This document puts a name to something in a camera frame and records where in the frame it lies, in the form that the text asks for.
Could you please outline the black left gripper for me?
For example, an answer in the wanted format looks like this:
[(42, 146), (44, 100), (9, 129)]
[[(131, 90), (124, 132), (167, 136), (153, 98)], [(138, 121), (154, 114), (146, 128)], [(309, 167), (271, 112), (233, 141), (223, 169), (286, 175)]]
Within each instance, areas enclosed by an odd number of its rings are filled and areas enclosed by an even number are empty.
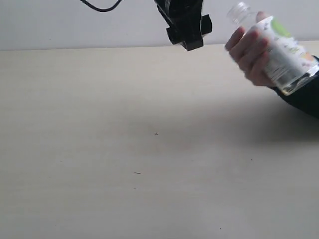
[(155, 0), (159, 13), (168, 24), (168, 38), (187, 51), (204, 46), (204, 36), (212, 32), (210, 15), (202, 15), (202, 0)]

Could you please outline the open bare human hand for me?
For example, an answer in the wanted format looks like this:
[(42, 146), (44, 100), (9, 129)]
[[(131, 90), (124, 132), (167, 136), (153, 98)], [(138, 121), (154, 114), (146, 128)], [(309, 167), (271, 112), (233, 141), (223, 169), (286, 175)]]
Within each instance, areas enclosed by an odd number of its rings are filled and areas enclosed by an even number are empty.
[(245, 78), (256, 87), (275, 86), (264, 72), (269, 61), (268, 45), (268, 39), (261, 37), (258, 30), (247, 31), (242, 26), (234, 31), (225, 44), (231, 59), (243, 72)]

